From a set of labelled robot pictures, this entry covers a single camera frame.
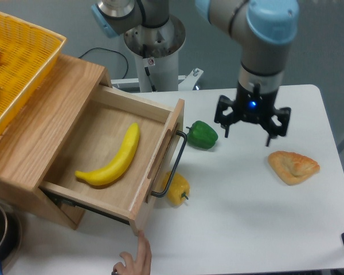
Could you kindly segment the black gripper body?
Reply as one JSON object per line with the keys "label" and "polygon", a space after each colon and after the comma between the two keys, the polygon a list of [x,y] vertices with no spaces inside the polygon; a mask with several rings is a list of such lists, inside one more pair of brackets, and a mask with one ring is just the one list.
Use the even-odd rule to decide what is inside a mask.
{"label": "black gripper body", "polygon": [[249,91],[238,84],[234,114],[237,115],[238,120],[253,124],[270,121],[276,114],[274,104],[277,92],[278,90],[261,93],[259,84],[255,84],[253,90]]}

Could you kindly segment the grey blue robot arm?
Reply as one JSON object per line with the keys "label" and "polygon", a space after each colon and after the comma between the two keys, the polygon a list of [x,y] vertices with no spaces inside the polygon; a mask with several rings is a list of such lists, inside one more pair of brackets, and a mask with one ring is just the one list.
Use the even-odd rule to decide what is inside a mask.
{"label": "grey blue robot arm", "polygon": [[221,95],[214,122],[229,135],[239,121],[260,125],[266,143],[286,136],[291,108],[275,108],[298,30],[297,1],[196,1],[200,15],[241,45],[236,98]]}

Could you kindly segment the person's hand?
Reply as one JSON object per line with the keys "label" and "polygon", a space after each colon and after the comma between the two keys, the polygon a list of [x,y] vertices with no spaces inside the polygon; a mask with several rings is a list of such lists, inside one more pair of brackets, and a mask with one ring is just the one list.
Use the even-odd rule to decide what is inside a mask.
{"label": "person's hand", "polygon": [[138,233],[136,258],[129,252],[121,252],[119,256],[123,262],[119,261],[114,265],[112,274],[151,274],[152,251],[143,230]]}

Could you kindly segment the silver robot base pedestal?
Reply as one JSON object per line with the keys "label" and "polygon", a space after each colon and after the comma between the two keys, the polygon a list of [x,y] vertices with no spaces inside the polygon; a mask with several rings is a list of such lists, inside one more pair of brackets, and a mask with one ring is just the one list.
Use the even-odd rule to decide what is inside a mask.
{"label": "silver robot base pedestal", "polygon": [[97,1],[95,21],[109,37],[121,36],[134,56],[140,92],[198,89],[203,70],[179,75],[179,52],[186,41],[183,23],[170,14],[168,1]]}

